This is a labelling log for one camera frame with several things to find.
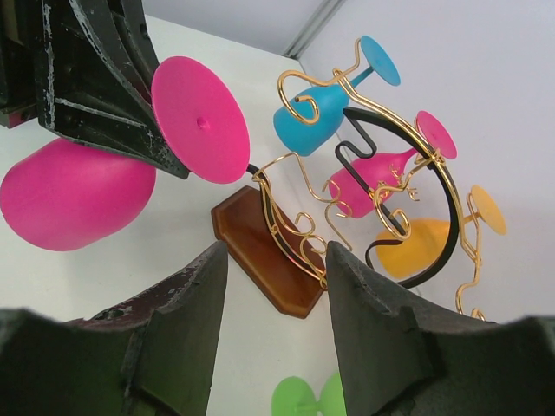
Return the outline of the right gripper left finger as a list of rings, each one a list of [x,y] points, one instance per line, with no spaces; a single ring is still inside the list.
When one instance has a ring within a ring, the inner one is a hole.
[[[219,241],[88,320],[3,309],[2,414],[205,414],[227,276]]]

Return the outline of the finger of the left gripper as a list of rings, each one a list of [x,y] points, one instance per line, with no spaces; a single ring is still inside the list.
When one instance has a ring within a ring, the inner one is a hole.
[[[188,169],[162,137],[151,86],[159,66],[140,1],[41,1],[36,92],[41,126],[177,178]]]

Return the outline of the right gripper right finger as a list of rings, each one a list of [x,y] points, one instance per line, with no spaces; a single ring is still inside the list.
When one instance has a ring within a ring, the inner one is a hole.
[[[350,415],[551,415],[554,320],[483,322],[326,254],[336,356]]]

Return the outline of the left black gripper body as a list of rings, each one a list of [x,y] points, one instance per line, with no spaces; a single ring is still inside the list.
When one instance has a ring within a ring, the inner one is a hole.
[[[43,45],[42,2],[1,1],[1,125],[36,117],[35,53]]]

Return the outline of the orange plastic wine glass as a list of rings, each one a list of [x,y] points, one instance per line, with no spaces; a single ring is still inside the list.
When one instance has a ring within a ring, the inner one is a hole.
[[[473,185],[467,194],[469,214],[462,224],[475,227],[476,241],[464,236],[460,244],[474,262],[474,279],[480,279],[481,230],[487,224],[494,232],[505,235],[506,221],[493,198],[478,185]],[[383,268],[394,278],[402,279],[414,275],[430,266],[439,258],[447,242],[449,223],[432,218],[419,218],[411,222],[412,233],[405,241],[395,240],[392,245],[379,245],[376,254]]]

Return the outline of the green plastic wine glass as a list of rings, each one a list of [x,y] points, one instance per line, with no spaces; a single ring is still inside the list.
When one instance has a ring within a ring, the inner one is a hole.
[[[317,397],[311,386],[297,376],[279,382],[271,397],[272,416],[346,416],[340,374],[333,373]]]

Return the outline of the pink plastic wine glass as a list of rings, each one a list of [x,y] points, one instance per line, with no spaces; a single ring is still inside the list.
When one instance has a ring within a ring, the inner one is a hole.
[[[250,139],[228,87],[192,58],[159,65],[151,87],[163,142],[187,169],[216,184],[245,173]],[[77,250],[126,227],[143,211],[153,166],[58,138],[12,166],[1,184],[1,213],[22,239],[46,250]]]
[[[400,153],[379,152],[377,145],[360,123],[362,121],[370,123],[376,119],[386,125],[387,121],[379,114],[354,107],[346,107],[343,114],[370,146],[367,159],[363,152],[355,151],[357,158],[351,163],[355,173],[361,177],[367,187],[372,189],[380,184],[397,185],[408,161],[417,154],[417,150],[411,147]],[[456,145],[451,135],[431,113],[423,110],[418,112],[415,126],[433,148],[440,150],[444,158],[457,157]],[[342,212],[353,218],[362,218],[374,210],[373,201],[366,188],[356,181],[347,168],[344,167],[331,175],[330,181],[330,196],[339,200],[338,207]]]

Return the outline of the gold wire wine glass rack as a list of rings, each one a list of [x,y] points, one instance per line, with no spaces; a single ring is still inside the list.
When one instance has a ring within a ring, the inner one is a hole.
[[[364,147],[359,147],[349,140],[343,140],[336,145],[335,155],[341,164],[340,169],[347,168],[356,181],[366,188],[374,205],[370,213],[374,213],[382,223],[382,231],[364,252],[365,261],[378,259],[376,248],[379,245],[392,245],[395,240],[405,241],[411,236],[411,222],[415,219],[409,218],[403,210],[389,209],[386,203],[389,198],[401,193],[416,198],[417,190],[411,181],[418,172],[424,169],[432,171],[445,193],[449,217],[444,221],[449,223],[449,229],[447,242],[439,258],[412,276],[395,278],[407,289],[417,287],[442,270],[456,246],[463,249],[460,241],[464,236],[467,237],[467,225],[462,224],[462,218],[469,214],[467,196],[461,197],[458,193],[447,168],[450,159],[444,158],[439,149],[428,143],[417,130],[415,119],[404,120],[392,110],[364,97],[358,91],[358,86],[353,87],[347,81],[341,81],[340,85],[350,97],[347,107],[379,114],[387,121],[386,125],[376,119],[370,123],[360,123],[379,152],[400,153],[411,147],[417,150],[417,154],[408,161],[397,185],[380,184],[372,189],[366,186],[351,166],[357,158],[356,150],[363,152],[366,159],[369,157],[369,144],[364,140]],[[307,157],[288,148],[286,156],[297,164]],[[250,166],[248,173],[251,175],[251,185],[235,192],[212,209],[214,234],[227,243],[232,257],[277,310],[286,315],[305,318],[328,287],[323,261],[327,241],[317,234],[316,222],[309,213],[301,211],[294,219],[287,218],[272,193],[265,167]],[[323,189],[313,193],[313,198],[324,206],[325,218],[353,218],[339,209],[337,198],[330,196],[330,184],[330,179],[327,179]],[[468,240],[474,243],[476,238]]]

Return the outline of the blue plastic wine glass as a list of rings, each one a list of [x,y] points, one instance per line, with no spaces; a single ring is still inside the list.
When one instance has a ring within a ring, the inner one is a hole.
[[[376,73],[392,86],[401,84],[395,64],[372,37],[362,36],[356,40],[355,58],[350,68],[339,71],[328,81],[318,81],[295,70],[285,71],[278,77],[277,91],[283,106],[274,113],[273,126],[290,151],[309,156],[336,133],[343,123],[343,110],[350,101],[341,81],[357,87]],[[284,84],[291,77],[307,81],[311,87],[288,100]]]

